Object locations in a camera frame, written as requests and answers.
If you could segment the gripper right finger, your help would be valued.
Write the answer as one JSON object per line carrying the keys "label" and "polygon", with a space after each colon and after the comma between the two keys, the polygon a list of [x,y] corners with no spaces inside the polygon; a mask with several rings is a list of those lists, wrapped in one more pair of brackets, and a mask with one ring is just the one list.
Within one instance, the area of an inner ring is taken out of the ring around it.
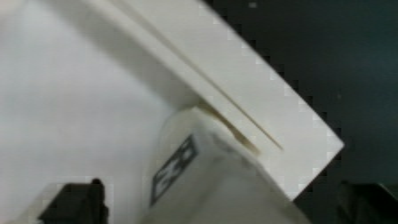
{"label": "gripper right finger", "polygon": [[340,182],[337,224],[398,224],[398,184]]}

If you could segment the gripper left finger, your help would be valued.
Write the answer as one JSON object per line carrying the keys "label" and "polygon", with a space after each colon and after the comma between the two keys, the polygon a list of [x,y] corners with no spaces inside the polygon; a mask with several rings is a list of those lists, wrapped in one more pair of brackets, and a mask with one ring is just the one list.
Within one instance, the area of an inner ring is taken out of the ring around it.
{"label": "gripper left finger", "polygon": [[108,224],[104,185],[99,179],[63,185],[38,221],[42,224]]}

